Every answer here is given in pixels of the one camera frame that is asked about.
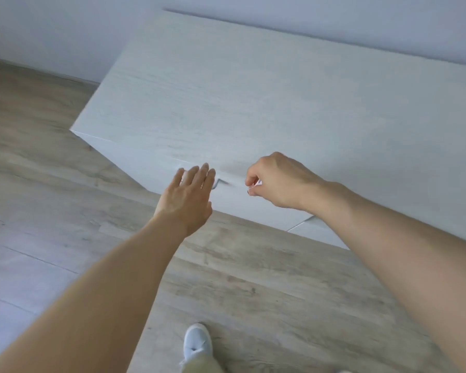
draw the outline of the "light blue shoe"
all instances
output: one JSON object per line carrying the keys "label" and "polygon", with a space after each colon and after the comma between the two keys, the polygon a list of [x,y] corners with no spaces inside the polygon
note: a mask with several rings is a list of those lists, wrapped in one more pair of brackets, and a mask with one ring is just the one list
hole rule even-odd
{"label": "light blue shoe", "polygon": [[185,361],[196,353],[205,353],[212,356],[212,340],[207,328],[201,323],[195,323],[188,327],[183,342],[183,355]]}

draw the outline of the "pants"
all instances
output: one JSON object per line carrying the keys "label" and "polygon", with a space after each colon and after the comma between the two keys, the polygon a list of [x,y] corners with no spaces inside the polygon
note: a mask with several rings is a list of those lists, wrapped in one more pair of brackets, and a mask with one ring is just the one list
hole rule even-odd
{"label": "pants", "polygon": [[224,373],[224,371],[214,357],[197,353],[183,364],[181,373]]}

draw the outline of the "floor plank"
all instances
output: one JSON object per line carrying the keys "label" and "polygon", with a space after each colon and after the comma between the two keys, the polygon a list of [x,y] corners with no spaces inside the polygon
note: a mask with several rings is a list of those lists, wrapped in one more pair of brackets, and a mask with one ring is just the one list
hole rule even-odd
{"label": "floor plank", "polygon": [[[154,212],[68,131],[91,94],[0,68],[0,350]],[[129,371],[176,371],[197,321],[228,372],[456,371],[352,252],[217,212],[169,265]]]}

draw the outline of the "white shoe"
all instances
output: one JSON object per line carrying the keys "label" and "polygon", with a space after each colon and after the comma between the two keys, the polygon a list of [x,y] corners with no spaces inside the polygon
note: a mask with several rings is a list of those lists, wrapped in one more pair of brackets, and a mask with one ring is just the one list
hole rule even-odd
{"label": "white shoe", "polygon": [[183,342],[183,355],[185,361],[193,354],[205,353],[212,356],[212,340],[207,328],[201,323],[195,323],[188,327]]}

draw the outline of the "furniture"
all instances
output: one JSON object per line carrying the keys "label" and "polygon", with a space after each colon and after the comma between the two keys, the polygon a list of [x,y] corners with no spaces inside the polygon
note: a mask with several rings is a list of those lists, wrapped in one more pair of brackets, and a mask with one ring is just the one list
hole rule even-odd
{"label": "furniture", "polygon": [[209,162],[215,210],[344,247],[249,197],[275,150],[466,238],[466,66],[172,12],[139,31],[72,131],[149,191]]}

